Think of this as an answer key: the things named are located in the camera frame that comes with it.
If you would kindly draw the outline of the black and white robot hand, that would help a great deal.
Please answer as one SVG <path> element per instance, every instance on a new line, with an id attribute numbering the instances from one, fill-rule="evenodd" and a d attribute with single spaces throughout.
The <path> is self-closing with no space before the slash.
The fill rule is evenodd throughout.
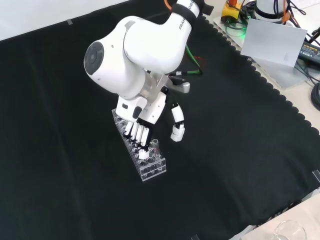
<path id="1" fill-rule="evenodd" d="M 145 160 L 150 156 L 152 128 L 163 113 L 168 93 L 169 88 L 164 86 L 152 103 L 147 102 L 141 96 L 132 100 L 118 98 L 115 112 L 127 121 L 123 136 L 138 148 L 140 160 Z"/>

